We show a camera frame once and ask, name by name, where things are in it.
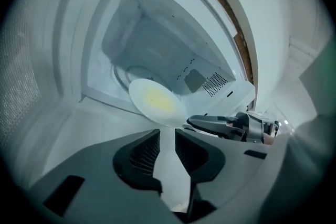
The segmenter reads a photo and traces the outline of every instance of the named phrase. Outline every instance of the mesh screen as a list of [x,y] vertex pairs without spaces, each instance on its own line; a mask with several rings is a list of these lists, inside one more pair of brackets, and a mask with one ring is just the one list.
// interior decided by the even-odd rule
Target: mesh screen
[[0,148],[41,98],[29,54],[29,0],[15,0],[0,28]]

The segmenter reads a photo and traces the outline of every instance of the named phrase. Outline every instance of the black slot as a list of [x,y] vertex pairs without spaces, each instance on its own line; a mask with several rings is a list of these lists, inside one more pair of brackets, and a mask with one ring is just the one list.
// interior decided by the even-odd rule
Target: black slot
[[79,176],[68,176],[44,201],[43,205],[62,217],[84,180]]
[[255,158],[259,158],[259,159],[265,159],[267,154],[263,153],[263,152],[258,152],[258,151],[252,151],[252,150],[247,150],[244,152],[244,154],[251,156],[251,157],[255,157]]

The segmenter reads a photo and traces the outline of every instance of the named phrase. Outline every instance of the plate with yellow stain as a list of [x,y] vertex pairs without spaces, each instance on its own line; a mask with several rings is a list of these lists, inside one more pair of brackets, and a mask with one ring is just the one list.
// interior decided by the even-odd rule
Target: plate with yellow stain
[[169,127],[180,127],[187,119],[181,101],[166,87],[149,79],[133,80],[129,86],[133,104],[150,120]]

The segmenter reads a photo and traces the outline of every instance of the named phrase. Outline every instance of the wooden trim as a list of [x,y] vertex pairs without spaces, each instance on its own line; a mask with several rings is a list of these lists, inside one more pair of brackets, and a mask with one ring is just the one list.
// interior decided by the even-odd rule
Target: wooden trim
[[234,37],[234,41],[237,45],[237,48],[239,50],[240,56],[243,60],[243,64],[245,67],[245,71],[246,71],[246,75],[248,78],[248,81],[251,82],[253,84],[253,73],[252,73],[252,65],[251,65],[251,59],[250,59],[250,55],[246,46],[246,41],[244,38],[244,34],[243,31],[239,25],[239,22],[231,8],[231,6],[229,5],[227,0],[218,0],[219,3],[223,6],[224,10],[226,11],[226,13],[229,15],[232,23],[234,24],[236,30],[237,30],[237,35]]

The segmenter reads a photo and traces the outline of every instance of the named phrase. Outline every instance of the yellow stain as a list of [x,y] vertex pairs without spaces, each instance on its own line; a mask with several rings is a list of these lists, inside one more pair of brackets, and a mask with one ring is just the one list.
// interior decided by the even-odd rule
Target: yellow stain
[[175,112],[174,102],[171,97],[156,87],[150,86],[144,92],[144,103],[164,112]]

